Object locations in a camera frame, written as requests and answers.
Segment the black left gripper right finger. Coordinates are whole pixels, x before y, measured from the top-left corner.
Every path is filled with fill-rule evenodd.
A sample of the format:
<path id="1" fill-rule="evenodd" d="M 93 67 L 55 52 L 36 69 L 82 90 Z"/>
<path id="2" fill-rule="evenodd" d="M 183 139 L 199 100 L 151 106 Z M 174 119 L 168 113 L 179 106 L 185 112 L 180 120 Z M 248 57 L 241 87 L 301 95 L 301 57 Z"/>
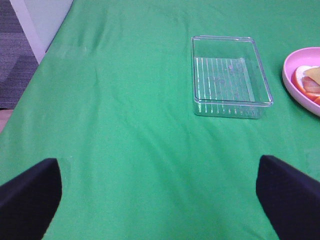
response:
<path id="1" fill-rule="evenodd" d="M 320 183 L 272 155 L 260 157 L 255 192 L 281 240 L 320 238 Z"/>

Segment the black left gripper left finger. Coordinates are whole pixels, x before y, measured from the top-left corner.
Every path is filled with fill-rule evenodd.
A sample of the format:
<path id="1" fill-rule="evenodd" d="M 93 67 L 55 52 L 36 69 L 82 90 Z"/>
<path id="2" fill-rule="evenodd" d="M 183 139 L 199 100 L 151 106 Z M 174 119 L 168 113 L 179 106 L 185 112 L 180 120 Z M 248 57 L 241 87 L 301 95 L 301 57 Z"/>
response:
<path id="1" fill-rule="evenodd" d="M 0 238 L 40 240 L 62 198 L 57 159 L 47 158 L 0 187 Z"/>

